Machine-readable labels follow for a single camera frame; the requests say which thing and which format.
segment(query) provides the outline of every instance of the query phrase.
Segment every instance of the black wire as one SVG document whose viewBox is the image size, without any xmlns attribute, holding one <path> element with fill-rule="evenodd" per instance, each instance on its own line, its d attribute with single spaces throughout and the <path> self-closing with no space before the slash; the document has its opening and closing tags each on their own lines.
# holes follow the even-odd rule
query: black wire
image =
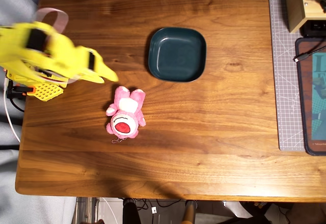
<svg viewBox="0 0 326 224">
<path fill-rule="evenodd" d="M 146 203 L 146 199 L 139 199 L 139 200 L 142 200 L 142 201 L 144 202 L 144 204 L 143 204 L 142 207 L 137 206 L 137 210 L 148 210 L 148 205 L 147 205 L 147 203 Z"/>
<path fill-rule="evenodd" d="M 25 112 L 25 110 L 21 109 L 20 107 L 18 107 L 15 103 L 14 103 L 14 100 L 12 98 L 9 98 L 11 104 L 16 108 L 18 109 L 19 111 L 21 112 Z"/>
<path fill-rule="evenodd" d="M 316 48 L 318 48 L 318 47 L 320 47 L 322 44 L 323 44 L 323 42 L 326 40 L 326 37 L 323 37 L 322 39 L 321 39 L 321 41 L 316 45 L 316 46 L 314 46 L 313 48 L 311 48 L 307 53 L 311 53 L 311 52 L 313 52 Z"/>
<path fill-rule="evenodd" d="M 181 200 L 178 200 L 178 201 L 173 202 L 173 203 L 171 203 L 171 204 L 169 204 L 169 205 L 162 206 L 162 205 L 159 204 L 158 199 L 156 199 L 157 204 L 158 204 L 160 207 L 163 207 L 163 208 L 165 208 L 165 207 L 169 207 L 169 206 L 171 206 L 171 205 L 174 205 L 174 204 L 176 204 L 176 203 L 178 203 L 178 202 L 180 202 L 180 201 L 181 201 Z"/>
<path fill-rule="evenodd" d="M 148 200 L 149 204 L 151 205 L 151 208 L 153 208 L 152 202 Z M 152 224 L 154 223 L 154 213 L 152 212 Z"/>
<path fill-rule="evenodd" d="M 321 47 L 321 48 L 319 48 L 319 49 L 317 49 L 317 50 L 315 50 L 315 51 L 313 51 L 313 52 L 311 52 L 311 53 L 309 53 L 309 54 L 312 55 L 312 54 L 314 54 L 314 53 L 317 53 L 317 52 L 319 52 L 319 51 L 324 50 L 325 48 L 326 48 L 326 46 L 323 46 L 323 47 Z"/>
<path fill-rule="evenodd" d="M 279 210 L 280 210 L 281 214 L 285 215 L 288 224 L 290 224 L 291 222 L 290 222 L 289 218 L 286 216 L 286 214 L 284 214 L 284 213 L 282 212 L 280 206 L 278 206 L 278 207 L 279 207 Z"/>
</svg>

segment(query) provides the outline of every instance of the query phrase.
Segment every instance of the white cable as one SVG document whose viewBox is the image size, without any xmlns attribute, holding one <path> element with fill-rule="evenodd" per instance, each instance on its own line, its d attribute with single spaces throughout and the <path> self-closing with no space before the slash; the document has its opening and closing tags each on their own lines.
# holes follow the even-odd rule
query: white cable
<svg viewBox="0 0 326 224">
<path fill-rule="evenodd" d="M 15 137 L 17 138 L 17 140 L 20 142 L 20 139 L 17 136 L 14 127 L 12 126 L 12 123 L 11 123 L 11 120 L 10 120 L 10 117 L 9 117 L 9 113 L 8 113 L 8 109 L 7 109 L 6 93 L 7 93 L 8 83 L 9 83 L 9 79 L 8 78 L 5 78 L 5 82 L 4 82 L 4 105 L 5 105 L 5 111 L 6 111 L 6 115 L 7 115 L 8 122 L 9 122 L 9 125 L 11 127 L 11 130 L 14 133 Z"/>
<path fill-rule="evenodd" d="M 101 199 L 103 199 L 103 200 L 107 203 L 107 206 L 110 208 L 110 210 L 111 210 L 111 212 L 112 212 L 112 215 L 113 215 L 114 219 L 116 220 L 116 224 L 118 224 L 118 221 L 117 221 L 117 219 L 116 219 L 115 214 L 113 213 L 113 210 L 112 210 L 111 206 L 108 204 L 108 202 L 106 201 L 105 198 L 102 198 L 102 197 L 101 197 Z"/>
</svg>

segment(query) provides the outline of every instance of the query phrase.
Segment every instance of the red mouth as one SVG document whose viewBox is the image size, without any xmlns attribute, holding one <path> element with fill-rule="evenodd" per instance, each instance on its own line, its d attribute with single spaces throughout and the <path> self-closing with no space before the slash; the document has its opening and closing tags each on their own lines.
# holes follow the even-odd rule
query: red mouth
<svg viewBox="0 0 326 224">
<path fill-rule="evenodd" d="M 128 126 L 127 123 L 120 122 L 115 126 L 115 128 L 118 132 L 130 133 L 130 127 Z"/>
</svg>

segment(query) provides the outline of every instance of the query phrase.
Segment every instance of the chair leg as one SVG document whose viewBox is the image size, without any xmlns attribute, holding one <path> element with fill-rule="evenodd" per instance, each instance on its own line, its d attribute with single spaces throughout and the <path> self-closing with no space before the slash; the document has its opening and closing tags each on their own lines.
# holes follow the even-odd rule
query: chair leg
<svg viewBox="0 0 326 224">
<path fill-rule="evenodd" d="M 122 213 L 123 224 L 142 224 L 139 218 L 137 205 L 133 199 L 123 200 L 123 213 Z"/>
<path fill-rule="evenodd" d="M 181 224 L 195 224 L 196 209 L 197 202 L 194 200 L 187 200 Z"/>
</svg>

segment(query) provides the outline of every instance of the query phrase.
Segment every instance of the orange part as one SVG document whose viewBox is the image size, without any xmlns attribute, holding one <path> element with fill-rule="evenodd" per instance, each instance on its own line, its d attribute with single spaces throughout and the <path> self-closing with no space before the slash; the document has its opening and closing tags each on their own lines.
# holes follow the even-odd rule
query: orange part
<svg viewBox="0 0 326 224">
<path fill-rule="evenodd" d="M 29 88 L 33 88 L 33 91 L 31 91 L 31 92 L 28 92 L 29 94 L 33 94 L 33 93 L 36 93 L 36 88 L 35 88 L 35 86 L 29 86 Z"/>
</svg>

